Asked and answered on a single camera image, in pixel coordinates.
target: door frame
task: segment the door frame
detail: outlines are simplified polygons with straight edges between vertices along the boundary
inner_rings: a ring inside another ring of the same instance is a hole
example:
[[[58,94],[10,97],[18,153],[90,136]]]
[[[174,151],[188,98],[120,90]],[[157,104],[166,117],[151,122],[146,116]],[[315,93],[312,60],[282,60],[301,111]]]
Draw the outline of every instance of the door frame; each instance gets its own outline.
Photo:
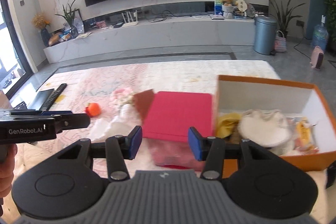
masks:
[[[10,99],[15,92],[19,90],[19,88],[27,81],[29,77],[33,75],[33,71],[27,61],[26,55],[21,47],[20,41],[16,34],[16,30],[13,24],[11,12],[8,6],[8,0],[1,0],[1,6],[3,11],[4,21],[7,25],[10,37],[12,39],[13,46],[15,48],[16,54],[21,62],[20,65],[23,66],[23,70],[26,72],[13,86],[12,88],[6,93],[8,99]]]

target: wall socket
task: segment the wall socket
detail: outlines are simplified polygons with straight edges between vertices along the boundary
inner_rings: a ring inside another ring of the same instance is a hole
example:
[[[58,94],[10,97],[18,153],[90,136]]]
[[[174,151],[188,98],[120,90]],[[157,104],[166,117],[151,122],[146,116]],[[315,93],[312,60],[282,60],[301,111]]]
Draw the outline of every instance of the wall socket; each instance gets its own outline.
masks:
[[[301,21],[301,20],[297,20],[297,21],[296,21],[296,26],[299,26],[299,27],[304,28],[304,27],[305,27],[305,22],[304,22],[304,21]]]

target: trash can lid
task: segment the trash can lid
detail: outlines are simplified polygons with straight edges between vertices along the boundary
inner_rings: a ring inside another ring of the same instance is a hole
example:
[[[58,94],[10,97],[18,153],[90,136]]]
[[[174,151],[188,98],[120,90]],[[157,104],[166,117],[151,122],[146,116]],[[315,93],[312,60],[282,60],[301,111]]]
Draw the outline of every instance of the trash can lid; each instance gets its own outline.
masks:
[[[272,26],[276,26],[278,24],[277,20],[274,17],[267,17],[267,16],[258,16],[256,17],[256,21]]]

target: tile floor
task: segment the tile floor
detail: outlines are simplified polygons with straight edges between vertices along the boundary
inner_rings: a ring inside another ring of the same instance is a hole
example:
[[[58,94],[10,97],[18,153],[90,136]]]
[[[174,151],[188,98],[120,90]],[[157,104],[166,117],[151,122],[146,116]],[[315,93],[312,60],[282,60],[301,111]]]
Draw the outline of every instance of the tile floor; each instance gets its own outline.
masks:
[[[93,67],[115,66],[134,63],[151,63],[183,60],[264,60],[277,72],[281,79],[303,81],[316,84],[325,95],[336,116],[336,68],[328,60],[336,61],[336,57],[326,54],[320,71],[310,68],[311,54],[309,42],[303,42],[294,49],[296,43],[288,42],[287,52],[275,56],[261,55],[253,50],[253,46],[179,46],[158,47],[142,50],[113,52],[91,57],[83,57],[54,64],[48,64],[33,75],[11,99],[12,105],[21,101],[32,100],[37,90],[51,75],[56,72],[82,70]]]

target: trash can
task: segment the trash can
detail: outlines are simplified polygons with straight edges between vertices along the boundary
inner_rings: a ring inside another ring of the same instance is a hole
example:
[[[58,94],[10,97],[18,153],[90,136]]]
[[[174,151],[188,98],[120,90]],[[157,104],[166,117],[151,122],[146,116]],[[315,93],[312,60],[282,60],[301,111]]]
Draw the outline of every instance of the trash can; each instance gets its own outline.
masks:
[[[277,21],[273,17],[258,16],[255,18],[254,50],[260,54],[270,55],[274,49]]]

